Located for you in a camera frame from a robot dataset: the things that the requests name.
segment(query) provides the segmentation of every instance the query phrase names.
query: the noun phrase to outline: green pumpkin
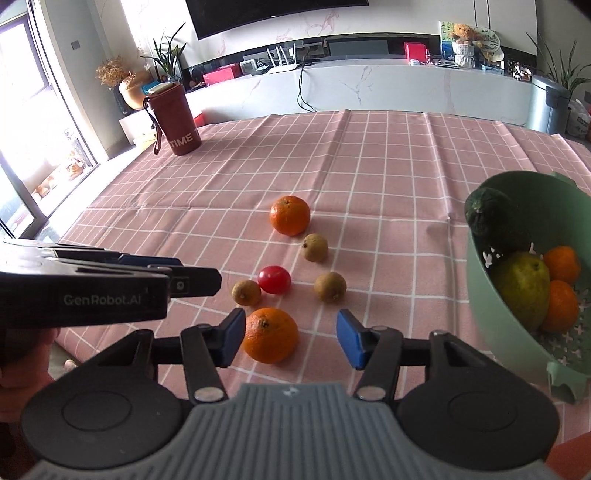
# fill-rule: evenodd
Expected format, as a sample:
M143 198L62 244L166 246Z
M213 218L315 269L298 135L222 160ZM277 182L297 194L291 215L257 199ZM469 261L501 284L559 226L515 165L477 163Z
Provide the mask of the green pumpkin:
M531 238L519 220L517 205L496 189L474 190L464 204L470 231L478 240L501 254L529 252Z

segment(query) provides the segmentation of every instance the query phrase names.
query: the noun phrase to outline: green basket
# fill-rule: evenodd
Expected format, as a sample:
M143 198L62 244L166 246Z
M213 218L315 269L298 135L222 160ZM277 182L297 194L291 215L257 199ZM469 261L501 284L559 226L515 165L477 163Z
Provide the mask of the green basket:
M487 179L481 186L500 190L517 204L536 253L568 245L577 252L582 265L574 286L580 302L576 324L566 334L532 335L507 308L486 272L500 256L468 235L468 295L483 338L505 368L531 383L548 385L560 400L582 400L591 377L591 197L558 173L510 171Z

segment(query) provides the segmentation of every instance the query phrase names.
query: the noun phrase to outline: silver trash can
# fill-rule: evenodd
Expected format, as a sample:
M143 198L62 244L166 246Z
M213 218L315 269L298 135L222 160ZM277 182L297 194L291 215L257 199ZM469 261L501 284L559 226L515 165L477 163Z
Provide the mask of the silver trash can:
M570 92L562 85L544 77L533 77L530 115L525 126L550 135L563 135L569 120L569 102Z

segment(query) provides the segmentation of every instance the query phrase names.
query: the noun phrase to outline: television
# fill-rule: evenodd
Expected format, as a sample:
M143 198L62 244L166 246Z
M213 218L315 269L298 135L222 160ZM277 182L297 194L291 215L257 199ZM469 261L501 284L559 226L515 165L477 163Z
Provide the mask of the television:
M366 5L368 0L187 0L198 38L280 15Z

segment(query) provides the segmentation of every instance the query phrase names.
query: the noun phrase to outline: bottle strap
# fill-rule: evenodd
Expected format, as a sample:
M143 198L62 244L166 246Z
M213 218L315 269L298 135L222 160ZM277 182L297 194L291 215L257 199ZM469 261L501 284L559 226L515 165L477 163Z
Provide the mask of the bottle strap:
M148 110L149 106L150 106L150 98L146 97L146 98L144 98L144 110L146 110L146 112L148 112L148 115L150 116L150 119L152 120L152 123L154 124L154 128L156 129L156 143L154 144L154 155L158 155L158 153L160 152L160 149L162 148L162 129L160 128L158 121L154 118L154 116Z

